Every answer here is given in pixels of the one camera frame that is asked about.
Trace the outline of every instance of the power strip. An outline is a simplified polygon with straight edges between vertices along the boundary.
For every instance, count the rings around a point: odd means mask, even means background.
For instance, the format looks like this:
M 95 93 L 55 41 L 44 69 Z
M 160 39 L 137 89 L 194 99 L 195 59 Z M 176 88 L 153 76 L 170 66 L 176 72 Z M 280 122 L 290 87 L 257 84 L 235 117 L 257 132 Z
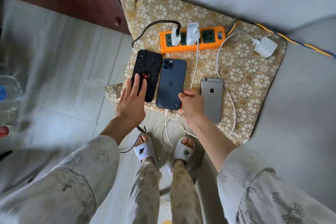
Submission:
M 189 52 L 196 51 L 197 45 L 188 46 L 186 41 L 186 29 L 181 29 L 181 43 L 178 46 L 171 44 L 171 31 L 160 32 L 161 53 Z M 201 28 L 199 50 L 218 49 L 225 40 L 223 26 Z

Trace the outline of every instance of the person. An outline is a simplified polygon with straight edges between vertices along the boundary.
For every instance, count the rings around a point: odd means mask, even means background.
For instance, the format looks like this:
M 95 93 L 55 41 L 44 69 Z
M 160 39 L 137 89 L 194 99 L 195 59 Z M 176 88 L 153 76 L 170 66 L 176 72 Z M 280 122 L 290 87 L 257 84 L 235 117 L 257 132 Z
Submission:
M 127 81 L 115 118 L 96 138 L 70 154 L 40 180 L 12 193 L 0 202 L 0 223 L 89 223 L 116 178 L 118 145 L 145 118 L 146 80 L 139 90 Z M 184 90 L 179 94 L 187 124 L 208 153 L 216 170 L 218 192 L 228 223 L 336 223 L 336 215 L 301 190 L 286 184 L 260 155 L 237 147 L 203 115 L 203 98 Z M 203 223 L 198 215 L 199 197 L 185 164 L 195 147 L 184 137 L 171 168 L 173 223 Z M 142 162 L 130 196 L 127 223 L 157 223 L 159 181 L 151 139 L 142 135 L 136 143 Z

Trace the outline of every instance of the slide sandal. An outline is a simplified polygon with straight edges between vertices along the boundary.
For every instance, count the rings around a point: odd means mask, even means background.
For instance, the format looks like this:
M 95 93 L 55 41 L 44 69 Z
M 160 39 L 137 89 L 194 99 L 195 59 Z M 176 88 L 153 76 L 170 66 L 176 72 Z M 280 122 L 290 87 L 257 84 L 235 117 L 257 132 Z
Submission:
M 148 138 L 147 142 L 144 142 L 138 146 L 134 147 L 134 151 L 138 157 L 138 159 L 141 160 L 146 157 L 152 157 L 154 159 L 154 163 L 157 167 L 159 167 L 158 160 L 156 158 L 155 152 L 154 152 L 154 146 L 151 137 L 148 134 L 142 133 L 141 135 L 146 135 Z
M 171 168 L 175 162 L 175 159 L 179 158 L 179 159 L 182 159 L 186 162 L 186 166 L 188 165 L 189 161 L 191 160 L 191 158 L 193 157 L 193 154 L 194 154 L 194 151 L 195 151 L 195 142 L 194 142 L 194 149 L 191 149 L 190 147 L 182 144 L 182 140 L 184 138 L 190 138 L 188 136 L 184 136 L 182 137 L 177 145 L 176 145 L 176 148 L 175 148 L 175 151 L 174 151 L 174 158 L 172 159 L 172 162 L 170 163 L 170 168 L 168 170 L 168 172 L 172 175 L 171 173 Z

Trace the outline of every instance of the pants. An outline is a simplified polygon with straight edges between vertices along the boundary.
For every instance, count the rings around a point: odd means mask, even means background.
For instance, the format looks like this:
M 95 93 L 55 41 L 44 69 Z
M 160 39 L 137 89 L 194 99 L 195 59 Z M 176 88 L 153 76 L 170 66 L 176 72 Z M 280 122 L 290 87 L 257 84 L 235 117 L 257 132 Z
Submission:
M 195 185 L 177 160 L 173 166 L 173 181 L 170 191 L 170 204 L 173 224 L 202 224 L 201 209 Z M 161 172 L 152 161 L 142 163 L 132 187 L 127 217 L 129 224 L 157 224 L 160 209 L 159 183 Z

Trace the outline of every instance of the blue iphone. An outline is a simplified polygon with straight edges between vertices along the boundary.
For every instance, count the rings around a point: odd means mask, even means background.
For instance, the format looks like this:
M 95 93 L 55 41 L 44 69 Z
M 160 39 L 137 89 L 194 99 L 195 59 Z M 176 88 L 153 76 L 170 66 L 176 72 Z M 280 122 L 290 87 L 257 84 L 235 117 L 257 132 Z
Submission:
M 161 67 L 156 105 L 161 108 L 178 110 L 181 105 L 179 93 L 183 90 L 187 62 L 180 59 L 164 59 Z

